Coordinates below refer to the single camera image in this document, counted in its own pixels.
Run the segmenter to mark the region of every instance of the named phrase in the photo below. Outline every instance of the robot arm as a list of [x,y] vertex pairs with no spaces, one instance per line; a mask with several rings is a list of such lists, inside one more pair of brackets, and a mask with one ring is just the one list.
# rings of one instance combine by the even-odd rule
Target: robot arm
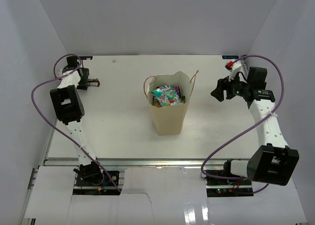
[[[251,67],[246,82],[243,82],[238,77],[241,70],[240,61],[234,65],[228,62],[225,67],[231,74],[218,81],[217,88],[211,95],[223,101],[225,90],[226,99],[243,97],[256,123],[270,114],[275,107],[275,98],[272,91],[265,89],[267,69]],[[297,150],[289,148],[281,133],[276,114],[272,114],[256,129],[259,149],[249,161],[228,160],[224,165],[225,172],[231,176],[246,177],[251,181],[285,186],[299,160]]]
[[[75,56],[67,58],[68,65],[63,69],[63,75],[70,73],[78,65]],[[103,180],[103,174],[98,165],[92,162],[82,151],[82,148],[96,160],[95,153],[91,146],[87,144],[86,138],[82,131],[82,118],[84,116],[84,107],[80,100],[77,89],[87,90],[88,88],[89,70],[87,68],[79,68],[73,74],[62,79],[60,85],[50,91],[56,116],[62,121],[69,135],[81,145],[79,148],[74,144],[79,160],[79,170],[75,169],[83,180],[98,184]]]

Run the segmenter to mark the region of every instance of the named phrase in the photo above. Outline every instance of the wall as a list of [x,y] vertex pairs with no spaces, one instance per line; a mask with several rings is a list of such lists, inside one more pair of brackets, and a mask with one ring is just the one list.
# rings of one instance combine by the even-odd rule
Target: wall
[[[32,168],[51,132],[31,102],[32,88],[52,78],[54,61],[66,53],[39,0],[0,0],[0,218],[19,224]],[[49,89],[35,93],[52,121]]]
[[[278,119],[290,147],[300,153],[293,179],[311,225],[315,224],[314,1],[277,0],[250,50],[250,54],[271,58],[283,73],[285,95]],[[251,59],[250,64],[268,67],[267,87],[279,99],[279,77],[272,67],[257,59]]]
[[276,0],[40,0],[68,52],[245,54]]

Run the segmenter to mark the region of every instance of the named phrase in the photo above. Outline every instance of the paper bag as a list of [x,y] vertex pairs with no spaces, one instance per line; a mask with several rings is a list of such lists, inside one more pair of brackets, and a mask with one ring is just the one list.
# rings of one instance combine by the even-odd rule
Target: paper bag
[[[151,117],[158,135],[180,134],[190,101],[190,96],[196,81],[196,74],[190,79],[185,73],[178,71],[174,75],[149,76],[143,83],[143,92],[147,97]],[[145,84],[149,78],[153,78],[145,91]],[[161,108],[153,106],[153,94],[151,91],[162,85],[179,86],[185,103],[181,105],[164,106]]]

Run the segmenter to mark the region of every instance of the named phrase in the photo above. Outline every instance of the gray wall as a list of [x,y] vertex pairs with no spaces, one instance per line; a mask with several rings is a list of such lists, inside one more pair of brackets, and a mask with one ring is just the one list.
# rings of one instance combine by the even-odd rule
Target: gray wall
[[[250,54],[274,60],[283,73],[285,94],[278,119],[289,146],[300,153],[293,179],[312,225],[315,224],[314,1],[277,0],[250,50]],[[268,67],[267,87],[279,99],[280,82],[274,69],[254,58],[250,64]]]
[[[0,223],[17,225],[51,132],[31,103],[31,90],[53,77],[52,65],[66,51],[39,0],[0,0],[0,21]],[[35,94],[54,121],[50,88]]]
[[245,54],[276,0],[40,0],[77,54]]

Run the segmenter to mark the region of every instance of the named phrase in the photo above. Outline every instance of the table top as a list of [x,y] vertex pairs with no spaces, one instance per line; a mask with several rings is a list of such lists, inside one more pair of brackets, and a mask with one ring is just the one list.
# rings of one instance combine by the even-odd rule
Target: table top
[[[85,108],[84,133],[99,159],[204,159],[217,147],[254,124],[241,97],[218,102],[210,96],[217,80],[229,75],[221,56],[93,56],[84,61],[89,78],[100,87],[79,90]],[[182,71],[196,78],[182,133],[158,136],[143,82],[150,75]],[[57,127],[67,132],[61,122]],[[250,158],[258,148],[255,130],[218,152],[214,158]],[[72,142],[53,133],[48,159],[77,158]]]

